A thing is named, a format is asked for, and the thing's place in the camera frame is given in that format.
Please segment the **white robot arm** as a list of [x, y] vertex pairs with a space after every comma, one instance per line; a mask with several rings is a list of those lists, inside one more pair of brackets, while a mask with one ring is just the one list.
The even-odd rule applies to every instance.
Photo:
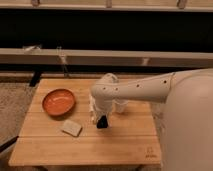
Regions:
[[109, 73], [90, 92], [96, 122], [111, 112], [114, 100], [163, 103], [162, 171], [213, 171], [213, 68], [129, 82]]

